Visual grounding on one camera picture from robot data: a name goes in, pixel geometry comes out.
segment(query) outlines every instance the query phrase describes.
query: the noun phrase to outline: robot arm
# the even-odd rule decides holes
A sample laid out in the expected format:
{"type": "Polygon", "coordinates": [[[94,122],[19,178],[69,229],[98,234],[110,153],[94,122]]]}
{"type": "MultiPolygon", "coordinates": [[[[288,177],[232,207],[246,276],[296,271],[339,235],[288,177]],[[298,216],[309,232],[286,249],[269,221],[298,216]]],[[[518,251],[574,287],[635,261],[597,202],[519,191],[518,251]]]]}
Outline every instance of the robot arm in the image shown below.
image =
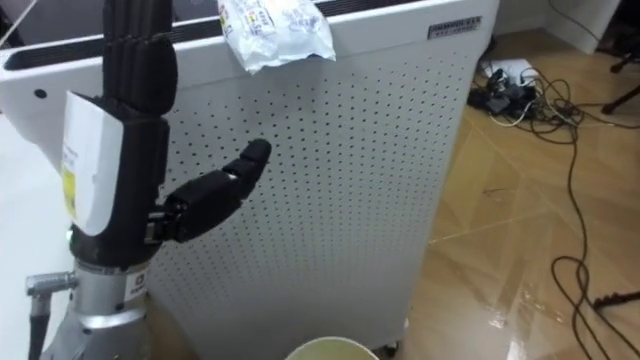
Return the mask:
{"type": "Polygon", "coordinates": [[[266,166],[271,145],[254,140],[158,204],[169,144],[162,116],[178,79],[171,13],[171,0],[105,0],[103,95],[70,92],[65,112],[61,176],[75,270],[27,279],[30,360],[144,357],[140,295],[149,261],[163,241],[186,242],[225,221],[266,166]],[[51,294],[67,289],[67,314],[41,356],[51,294]]]}

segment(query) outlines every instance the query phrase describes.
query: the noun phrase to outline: white desk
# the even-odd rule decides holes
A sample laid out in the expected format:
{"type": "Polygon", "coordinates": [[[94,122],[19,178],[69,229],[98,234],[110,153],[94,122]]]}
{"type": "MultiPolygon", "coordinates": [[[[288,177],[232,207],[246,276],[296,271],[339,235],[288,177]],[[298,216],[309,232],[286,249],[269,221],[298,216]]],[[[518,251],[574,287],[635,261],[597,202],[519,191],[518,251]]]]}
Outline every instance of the white desk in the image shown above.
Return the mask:
{"type": "MultiPolygon", "coordinates": [[[[69,220],[57,172],[35,145],[0,115],[0,349],[2,359],[26,359],[29,346],[28,275],[70,270],[69,220]]],[[[67,307],[53,297],[48,344],[67,307]]]]}

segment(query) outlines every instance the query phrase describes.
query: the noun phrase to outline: sticker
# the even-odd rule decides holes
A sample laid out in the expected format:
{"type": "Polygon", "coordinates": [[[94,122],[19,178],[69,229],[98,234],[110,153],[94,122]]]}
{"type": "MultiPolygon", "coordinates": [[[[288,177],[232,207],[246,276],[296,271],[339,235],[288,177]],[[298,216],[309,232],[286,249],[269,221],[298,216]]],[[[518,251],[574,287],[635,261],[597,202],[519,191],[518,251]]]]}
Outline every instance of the sticker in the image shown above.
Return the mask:
{"type": "Polygon", "coordinates": [[[229,11],[227,11],[227,8],[224,5],[220,5],[218,12],[220,13],[220,25],[222,25],[222,31],[224,32],[224,35],[227,36],[233,31],[233,27],[231,27],[231,24],[227,21],[229,18],[229,11]]]}
{"type": "Polygon", "coordinates": [[[74,172],[78,154],[67,144],[62,149],[62,191],[64,192],[64,203],[67,211],[76,218],[76,174],[74,172]]]}
{"type": "Polygon", "coordinates": [[[133,300],[147,292],[147,269],[127,275],[124,301],[133,300]]]}
{"type": "Polygon", "coordinates": [[[289,22],[289,30],[296,32],[317,32],[322,22],[319,17],[309,16],[299,8],[283,11],[282,15],[289,22]]]}
{"type": "Polygon", "coordinates": [[[447,21],[445,23],[429,26],[428,39],[437,39],[478,30],[482,23],[482,16],[474,16],[466,19],[447,21]]]}
{"type": "Polygon", "coordinates": [[[271,17],[265,8],[256,7],[248,10],[244,19],[253,35],[266,36],[276,32],[271,17]]]}

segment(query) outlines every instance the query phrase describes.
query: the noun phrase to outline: white plastic bag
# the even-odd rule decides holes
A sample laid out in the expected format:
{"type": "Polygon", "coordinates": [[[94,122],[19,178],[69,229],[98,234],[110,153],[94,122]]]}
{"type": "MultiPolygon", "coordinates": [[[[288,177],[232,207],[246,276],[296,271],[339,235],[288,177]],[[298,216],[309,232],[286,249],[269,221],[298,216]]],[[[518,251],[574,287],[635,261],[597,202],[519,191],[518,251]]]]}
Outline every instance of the white plastic bag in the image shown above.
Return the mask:
{"type": "Polygon", "coordinates": [[[251,74],[311,55],[336,59],[327,19],[311,0],[218,0],[218,10],[227,43],[251,74]]]}

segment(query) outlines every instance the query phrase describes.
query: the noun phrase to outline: white wall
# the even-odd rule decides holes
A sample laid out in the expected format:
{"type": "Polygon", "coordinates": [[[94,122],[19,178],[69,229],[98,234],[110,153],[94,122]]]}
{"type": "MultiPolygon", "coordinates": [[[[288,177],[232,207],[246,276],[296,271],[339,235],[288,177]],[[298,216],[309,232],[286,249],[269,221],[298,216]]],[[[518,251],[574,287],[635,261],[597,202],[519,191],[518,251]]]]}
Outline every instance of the white wall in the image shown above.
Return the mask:
{"type": "Polygon", "coordinates": [[[494,33],[497,35],[538,29],[544,26],[545,0],[501,0],[494,33]]]}
{"type": "MultiPolygon", "coordinates": [[[[602,38],[620,0],[553,0],[553,4],[562,13],[591,30],[598,38],[602,38]]],[[[547,10],[544,28],[583,52],[593,53],[598,46],[598,41],[593,36],[551,8],[547,10]]]]}
{"type": "MultiPolygon", "coordinates": [[[[602,38],[620,0],[551,0],[558,10],[602,38]]],[[[585,53],[598,42],[579,26],[558,15],[548,0],[501,0],[494,28],[497,35],[544,28],[585,53]]]]}

